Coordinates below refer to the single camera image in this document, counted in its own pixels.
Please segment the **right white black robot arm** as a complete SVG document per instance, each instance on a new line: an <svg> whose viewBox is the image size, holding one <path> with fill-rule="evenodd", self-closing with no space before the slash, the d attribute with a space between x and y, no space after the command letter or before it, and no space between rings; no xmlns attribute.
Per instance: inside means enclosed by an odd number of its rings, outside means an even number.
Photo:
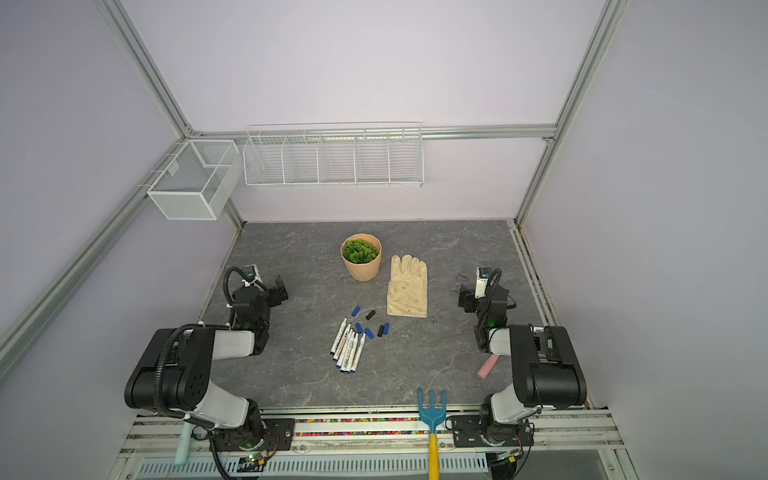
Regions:
<svg viewBox="0 0 768 480"><path fill-rule="evenodd" d="M533 436L530 419L544 408L585 405L587 383L564 327L508 321L516 303L501 277L499 268L479 267L475 285L460 287L458 306L477 317L478 349L507 357L511 365L511 384L480 406L480 438L493 446L523 445Z"/></svg>

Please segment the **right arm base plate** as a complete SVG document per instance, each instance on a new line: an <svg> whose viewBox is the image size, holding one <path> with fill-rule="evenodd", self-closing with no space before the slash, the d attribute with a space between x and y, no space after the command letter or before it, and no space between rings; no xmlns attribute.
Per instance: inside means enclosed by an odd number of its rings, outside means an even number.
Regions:
<svg viewBox="0 0 768 480"><path fill-rule="evenodd" d="M459 414L446 418L456 447L528 447L534 444L533 426L499 424L484 420L479 414Z"/></svg>

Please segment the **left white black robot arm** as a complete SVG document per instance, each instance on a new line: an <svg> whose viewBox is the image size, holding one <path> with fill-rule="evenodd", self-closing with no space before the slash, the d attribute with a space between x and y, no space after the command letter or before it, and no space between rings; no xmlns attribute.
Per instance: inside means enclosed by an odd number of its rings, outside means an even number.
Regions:
<svg viewBox="0 0 768 480"><path fill-rule="evenodd" d="M254 265L227 268L222 291L227 322L157 330L126 383L124 402L199 427L221 450L255 451L266 447L268 434L258 404L218 386L211 379L212 365L262 354L271 310L289 294L280 276L268 286Z"/></svg>

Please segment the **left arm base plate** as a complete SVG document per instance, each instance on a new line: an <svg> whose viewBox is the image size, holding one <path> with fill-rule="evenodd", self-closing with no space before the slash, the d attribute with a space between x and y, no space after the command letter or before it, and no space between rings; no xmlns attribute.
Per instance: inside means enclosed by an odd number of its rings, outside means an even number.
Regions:
<svg viewBox="0 0 768 480"><path fill-rule="evenodd" d="M244 428L216 431L212 440L218 452L287 451L294 438L296 420L291 417L262 419L254 432Z"/></svg>

